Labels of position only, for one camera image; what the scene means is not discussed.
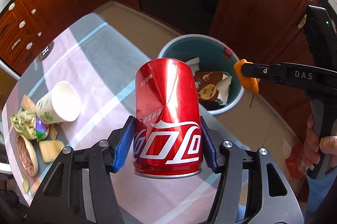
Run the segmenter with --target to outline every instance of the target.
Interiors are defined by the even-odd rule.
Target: table
[[[29,66],[2,112],[8,159],[28,204],[51,164],[43,162],[37,142],[32,141],[38,157],[38,173],[30,177],[23,169],[16,147],[17,133],[9,119],[12,113],[18,112],[23,95],[27,94],[36,103],[59,81],[70,82],[81,97],[81,113],[74,122],[56,126],[57,140],[75,150],[88,148],[106,139],[111,131],[122,128],[128,116],[135,114],[134,77],[139,67],[149,60],[102,18],[89,14],[60,34]],[[200,112],[209,128],[220,131],[239,147],[247,148],[203,107]],[[131,157],[132,149],[125,166],[111,175],[126,223],[196,224],[206,220],[219,175],[213,174],[205,162],[199,175],[161,180],[134,175]],[[22,188],[21,171],[29,181],[27,194]],[[87,214],[89,220],[94,219],[92,213]]]

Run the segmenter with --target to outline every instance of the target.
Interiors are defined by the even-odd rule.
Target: human hand
[[[306,168],[313,170],[314,164],[320,161],[319,148],[323,153],[331,154],[331,160],[326,171],[328,172],[331,168],[337,166],[337,136],[323,137],[319,141],[318,136],[313,130],[313,126],[314,118],[310,115],[307,122],[306,140],[297,160],[299,171],[303,174],[306,174]]]

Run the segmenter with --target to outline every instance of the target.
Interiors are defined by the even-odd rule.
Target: red soda can
[[[169,179],[201,171],[198,95],[187,64],[177,59],[155,59],[137,71],[136,118],[136,175]]]

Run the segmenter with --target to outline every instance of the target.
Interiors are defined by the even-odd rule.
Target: blue gripper pad
[[[202,116],[200,116],[200,124],[203,134],[203,156],[207,167],[211,168],[213,173],[219,173],[220,168],[225,165],[219,150],[224,139],[220,132],[208,128]]]
[[[115,154],[115,161],[113,162],[112,167],[116,173],[125,164],[132,140],[134,139],[135,122],[136,118],[129,116],[124,127],[119,129],[119,134],[116,134],[117,137],[115,138],[115,141],[113,139],[109,140],[110,144],[112,145],[112,150],[114,150]]]

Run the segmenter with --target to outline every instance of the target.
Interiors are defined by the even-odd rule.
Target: coca-cola logo
[[[190,143],[190,139],[191,139],[191,136],[194,130],[200,129],[200,127],[198,123],[194,121],[167,123],[167,122],[160,120],[158,123],[151,124],[151,126],[155,129],[170,129],[170,128],[175,128],[175,127],[183,126],[183,125],[190,125],[190,127],[187,129],[184,139],[181,142],[181,145],[178,151],[176,152],[174,158],[172,160],[167,160],[165,164],[180,164],[180,163],[188,163],[188,162],[199,160],[199,156],[193,157],[193,158],[185,158],[185,159],[183,159],[183,156],[186,151],[188,155],[199,153],[201,135],[200,134],[193,135],[191,143]],[[180,134],[179,131],[153,131],[150,134],[149,139],[147,140],[143,150],[141,151],[141,148],[145,141],[145,136],[142,136],[142,137],[140,136],[144,132],[146,132],[146,129],[143,129],[134,135],[134,155],[137,155],[140,153],[140,156],[139,156],[140,158],[147,158],[147,159],[165,159]],[[158,154],[156,155],[148,154],[149,148],[151,147],[151,144],[154,142],[157,136],[169,136],[169,138],[165,142],[164,146],[161,148]]]

